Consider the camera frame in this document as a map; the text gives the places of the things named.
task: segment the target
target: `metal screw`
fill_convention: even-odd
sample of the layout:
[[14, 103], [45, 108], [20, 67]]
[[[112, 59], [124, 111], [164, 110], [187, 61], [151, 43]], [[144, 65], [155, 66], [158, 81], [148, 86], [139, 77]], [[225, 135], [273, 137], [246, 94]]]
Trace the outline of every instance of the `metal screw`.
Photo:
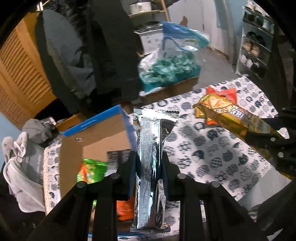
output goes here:
[[184, 173], [179, 173], [179, 174], [177, 175], [177, 177], [178, 177], [179, 179], [185, 179], [185, 178], [186, 178], [186, 174], [184, 174]]
[[220, 186], [220, 183], [217, 182], [217, 181], [213, 181], [211, 182], [212, 186], [215, 187], [215, 188], [218, 188]]
[[117, 178], [119, 178], [119, 177], [120, 177], [120, 175], [119, 175], [119, 173], [117, 173], [117, 172], [111, 174], [111, 178], [112, 178], [112, 179], [117, 179]]
[[80, 181], [80, 182], [77, 182], [77, 187], [79, 188], [83, 188], [85, 186], [86, 182], [85, 181]]

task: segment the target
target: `louvered wooden door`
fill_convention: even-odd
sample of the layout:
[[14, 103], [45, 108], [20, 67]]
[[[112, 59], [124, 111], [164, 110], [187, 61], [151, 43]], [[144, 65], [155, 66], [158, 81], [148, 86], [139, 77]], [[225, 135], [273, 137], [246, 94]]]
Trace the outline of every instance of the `louvered wooden door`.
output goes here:
[[54, 99], [23, 19], [0, 50], [0, 111], [21, 129]]

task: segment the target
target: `silver snack wrapper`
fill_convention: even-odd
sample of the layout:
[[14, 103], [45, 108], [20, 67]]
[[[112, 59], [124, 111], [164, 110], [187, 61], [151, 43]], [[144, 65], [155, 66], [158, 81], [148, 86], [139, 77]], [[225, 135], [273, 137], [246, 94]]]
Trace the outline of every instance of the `silver snack wrapper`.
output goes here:
[[134, 108], [134, 129], [140, 161], [136, 164], [134, 222], [131, 232], [169, 232], [164, 222], [165, 194], [161, 173], [165, 138], [179, 118], [178, 111]]

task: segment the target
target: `cat print tablecloth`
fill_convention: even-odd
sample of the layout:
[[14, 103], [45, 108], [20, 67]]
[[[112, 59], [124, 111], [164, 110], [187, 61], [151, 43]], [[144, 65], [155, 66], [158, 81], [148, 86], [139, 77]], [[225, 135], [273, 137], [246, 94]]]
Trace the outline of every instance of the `cat print tablecloth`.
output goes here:
[[[266, 95], [247, 77], [224, 81], [211, 85], [211, 87], [217, 91], [236, 88], [238, 105], [261, 118], [272, 118], [278, 113]], [[206, 94], [206, 89], [202, 88], [145, 107], [180, 112], [179, 120], [164, 144], [164, 150], [167, 152], [170, 162], [177, 164], [182, 173], [191, 176], [198, 182], [207, 183], [215, 180], [220, 182], [236, 200], [239, 200], [270, 169], [271, 165], [226, 129], [217, 125], [208, 126], [205, 119], [195, 117], [192, 105], [197, 103], [204, 94]], [[129, 120], [133, 124], [133, 114], [129, 115]], [[286, 129], [281, 129], [279, 132], [285, 138], [289, 137]], [[49, 183], [44, 184], [46, 208], [49, 209], [55, 206], [58, 202], [56, 197], [59, 197], [59, 190], [55, 186], [54, 179], [55, 175], [58, 175], [56, 163], [58, 160], [56, 155], [53, 157], [53, 163], [52, 158], [48, 159], [50, 163], [45, 161], [50, 169], [46, 166], [47, 164], [44, 166], [44, 170], [49, 170], [48, 176], [51, 178], [48, 180]], [[179, 212], [179, 202], [167, 202], [165, 221], [171, 225], [169, 233], [119, 237], [118, 240], [131, 241], [177, 234]]]

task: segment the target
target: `red snack package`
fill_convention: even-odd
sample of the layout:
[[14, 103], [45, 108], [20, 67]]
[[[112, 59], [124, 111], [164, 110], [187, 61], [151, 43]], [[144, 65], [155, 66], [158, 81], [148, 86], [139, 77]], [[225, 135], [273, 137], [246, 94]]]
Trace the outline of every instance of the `red snack package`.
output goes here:
[[[234, 104], [237, 104], [237, 94], [236, 94], [236, 89], [235, 88], [230, 88], [228, 90], [222, 90], [220, 92], [216, 91], [212, 87], [207, 87], [207, 94], [216, 94], [221, 97], [225, 97], [229, 101], [231, 101]], [[211, 120], [210, 118], [206, 119], [206, 124], [207, 125], [217, 125], [216, 122]]]

